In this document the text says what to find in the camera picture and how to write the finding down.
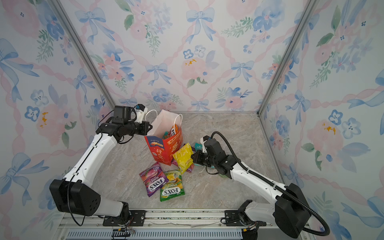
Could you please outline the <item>yellow snack packet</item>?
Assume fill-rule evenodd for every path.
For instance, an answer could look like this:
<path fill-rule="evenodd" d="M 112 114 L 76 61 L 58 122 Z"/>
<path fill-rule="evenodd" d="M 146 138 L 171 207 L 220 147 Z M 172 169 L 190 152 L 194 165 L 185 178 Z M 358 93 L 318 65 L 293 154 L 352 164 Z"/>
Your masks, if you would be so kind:
<path fill-rule="evenodd" d="M 185 170 L 193 163 L 193 159 L 191 158 L 193 153 L 194 152 L 192 150 L 191 145 L 187 143 L 173 154 L 173 159 L 175 159 L 178 162 L 179 167 Z"/>

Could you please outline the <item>red paper gift bag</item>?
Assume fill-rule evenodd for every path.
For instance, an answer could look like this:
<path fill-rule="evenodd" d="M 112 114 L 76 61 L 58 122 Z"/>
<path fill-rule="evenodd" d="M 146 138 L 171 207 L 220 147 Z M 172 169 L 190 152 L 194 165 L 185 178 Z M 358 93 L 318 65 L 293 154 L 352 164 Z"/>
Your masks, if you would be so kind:
<path fill-rule="evenodd" d="M 166 110 L 161 110 L 152 122 L 153 128 L 145 136 L 145 140 L 156 162 L 171 165 L 173 154 L 183 144 L 182 123 L 183 115 Z M 170 131 L 174 125 L 178 125 L 179 132 L 175 136 L 163 140 L 164 133 Z"/>

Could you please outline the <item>teal mint candy bag front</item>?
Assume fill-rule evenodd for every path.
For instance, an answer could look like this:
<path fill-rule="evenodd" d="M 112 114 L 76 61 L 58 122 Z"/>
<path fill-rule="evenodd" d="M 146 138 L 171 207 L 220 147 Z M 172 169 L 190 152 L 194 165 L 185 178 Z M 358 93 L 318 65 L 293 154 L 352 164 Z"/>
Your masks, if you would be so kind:
<path fill-rule="evenodd" d="M 168 138 L 170 138 L 172 136 L 172 132 L 171 131 L 166 131 L 162 137 L 163 140 L 166 140 Z"/>

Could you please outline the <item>purple Fox's berries bag front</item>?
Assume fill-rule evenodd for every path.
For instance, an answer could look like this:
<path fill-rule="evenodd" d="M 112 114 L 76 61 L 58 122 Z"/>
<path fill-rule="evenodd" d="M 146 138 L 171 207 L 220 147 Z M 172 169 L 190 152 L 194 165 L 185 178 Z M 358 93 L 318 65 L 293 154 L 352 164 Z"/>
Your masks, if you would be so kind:
<path fill-rule="evenodd" d="M 139 176 L 146 187 L 148 197 L 151 197 L 169 181 L 159 163 L 155 163 L 142 171 Z"/>

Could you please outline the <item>orange Fox's fruits bag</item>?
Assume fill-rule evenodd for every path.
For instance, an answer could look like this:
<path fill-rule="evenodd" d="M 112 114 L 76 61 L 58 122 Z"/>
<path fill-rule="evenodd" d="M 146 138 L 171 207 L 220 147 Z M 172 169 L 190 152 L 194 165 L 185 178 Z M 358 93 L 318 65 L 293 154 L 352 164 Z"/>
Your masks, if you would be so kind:
<path fill-rule="evenodd" d="M 179 127 L 178 125 L 174 125 L 171 130 L 170 130 L 170 136 L 175 136 L 179 132 Z"/>

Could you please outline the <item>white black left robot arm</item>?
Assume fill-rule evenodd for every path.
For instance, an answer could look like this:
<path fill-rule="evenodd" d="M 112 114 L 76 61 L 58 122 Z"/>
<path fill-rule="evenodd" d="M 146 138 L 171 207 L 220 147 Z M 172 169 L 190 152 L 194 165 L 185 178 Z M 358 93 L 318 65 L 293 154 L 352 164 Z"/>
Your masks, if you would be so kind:
<path fill-rule="evenodd" d="M 113 116 L 100 122 L 94 140 L 78 163 L 61 180 L 53 180 L 49 190 L 59 212 L 71 216 L 98 216 L 118 225 L 131 219 L 128 203 L 102 197 L 93 188 L 93 182 L 108 154 L 118 144 L 126 144 L 125 137 L 146 136 L 152 125 L 145 121 L 148 109 L 115 106 Z"/>

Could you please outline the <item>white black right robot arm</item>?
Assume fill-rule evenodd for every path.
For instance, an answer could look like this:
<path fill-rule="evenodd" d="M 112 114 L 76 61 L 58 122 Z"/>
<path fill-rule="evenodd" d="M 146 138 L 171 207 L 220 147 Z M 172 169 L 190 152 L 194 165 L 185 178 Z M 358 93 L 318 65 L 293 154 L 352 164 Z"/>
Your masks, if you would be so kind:
<path fill-rule="evenodd" d="M 302 190 L 297 185 L 286 186 L 257 173 L 237 161 L 235 156 L 226 154 L 216 139 L 205 136 L 201 138 L 201 144 L 202 149 L 192 155 L 195 164 L 215 168 L 220 175 L 244 184 L 268 201 L 263 207 L 259 207 L 252 200 L 245 201 L 238 209 L 242 223 L 246 225 L 256 222 L 272 223 L 289 237 L 299 237 L 311 214 L 278 190 L 281 188 L 303 204 L 307 204 Z"/>

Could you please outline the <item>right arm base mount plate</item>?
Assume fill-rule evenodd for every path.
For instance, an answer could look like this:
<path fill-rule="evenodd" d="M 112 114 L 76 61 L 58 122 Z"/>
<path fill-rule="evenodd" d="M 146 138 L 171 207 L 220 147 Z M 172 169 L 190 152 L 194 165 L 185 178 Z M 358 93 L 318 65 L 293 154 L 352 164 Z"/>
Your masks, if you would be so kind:
<path fill-rule="evenodd" d="M 238 210 L 225 210 L 225 216 L 221 219 L 221 224 L 226 225 L 227 227 L 266 227 L 266 222 L 254 222 L 249 220 L 245 214 L 240 214 Z"/>

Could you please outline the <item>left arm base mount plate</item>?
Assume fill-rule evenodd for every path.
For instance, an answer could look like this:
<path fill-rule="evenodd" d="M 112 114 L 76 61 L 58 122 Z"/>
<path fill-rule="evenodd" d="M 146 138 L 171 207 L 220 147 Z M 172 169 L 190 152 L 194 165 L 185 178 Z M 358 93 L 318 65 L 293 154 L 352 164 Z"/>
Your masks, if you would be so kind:
<path fill-rule="evenodd" d="M 146 213 L 145 210 L 128 210 L 119 217 L 106 217 L 103 221 L 103 227 L 142 227 Z"/>

